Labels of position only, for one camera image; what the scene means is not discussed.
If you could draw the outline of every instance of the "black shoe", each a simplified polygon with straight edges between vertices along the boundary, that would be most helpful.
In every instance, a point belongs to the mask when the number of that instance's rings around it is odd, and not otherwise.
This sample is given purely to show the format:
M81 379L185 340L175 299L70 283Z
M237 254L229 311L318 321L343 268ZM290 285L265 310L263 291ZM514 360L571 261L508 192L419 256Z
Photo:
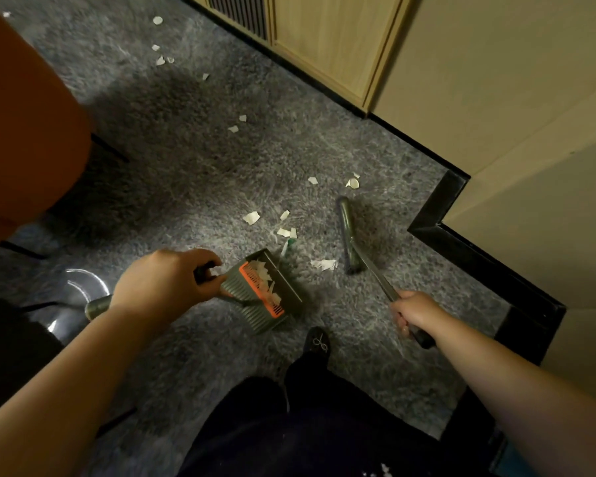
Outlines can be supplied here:
M314 326L307 333L307 339L304 342L304 353L312 352L321 355L326 361L329 360L331 354L331 342L326 331L319 326Z

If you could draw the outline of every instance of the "hand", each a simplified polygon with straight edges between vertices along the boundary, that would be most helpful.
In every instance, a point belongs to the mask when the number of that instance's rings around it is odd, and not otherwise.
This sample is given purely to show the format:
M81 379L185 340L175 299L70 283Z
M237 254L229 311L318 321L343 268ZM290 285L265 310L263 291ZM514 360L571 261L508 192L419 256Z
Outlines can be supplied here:
M433 336L433 323L441 317L450 317L435 300L422 291L398 290L401 299L389 305L393 322L404 337L410 337L409 323Z
M210 261L221 265L219 256L207 249L160 249L143 256L121 275L111 309L131 313L152 331L162 331L195 304L219 295L227 276L201 285L194 281L194 270ZM212 278L209 271L207 278Z

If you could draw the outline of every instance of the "left hand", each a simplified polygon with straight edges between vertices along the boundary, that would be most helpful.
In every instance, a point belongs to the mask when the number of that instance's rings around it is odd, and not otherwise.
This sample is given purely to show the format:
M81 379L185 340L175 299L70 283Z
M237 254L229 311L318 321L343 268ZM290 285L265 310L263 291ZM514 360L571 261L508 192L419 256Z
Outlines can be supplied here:
M153 331L162 331L195 304L219 295L226 275L201 285L194 281L194 270L210 261L222 264L212 251L198 248L159 249L143 256L121 275L111 309L130 313Z

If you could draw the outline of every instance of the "vent grille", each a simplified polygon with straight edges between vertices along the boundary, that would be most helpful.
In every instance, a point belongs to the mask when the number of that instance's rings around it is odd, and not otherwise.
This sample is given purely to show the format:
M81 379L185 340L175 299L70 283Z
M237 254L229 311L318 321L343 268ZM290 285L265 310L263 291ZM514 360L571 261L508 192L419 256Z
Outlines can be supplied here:
M267 40L264 0L209 0L214 10L234 20L259 38Z

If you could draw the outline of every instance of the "black pants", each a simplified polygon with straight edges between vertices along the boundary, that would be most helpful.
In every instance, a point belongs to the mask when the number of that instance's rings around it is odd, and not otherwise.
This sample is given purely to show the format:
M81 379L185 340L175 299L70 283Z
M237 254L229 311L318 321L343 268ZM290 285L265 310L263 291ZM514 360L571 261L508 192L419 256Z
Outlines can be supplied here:
M285 388L289 411L328 408L420 444L433 446L438 443L378 405L354 384L331 373L320 355L305 353L292 363L285 376ZM276 382L267 377L246 378L230 390L213 410L190 452L208 440L230 433L242 425L286 412L285 393Z

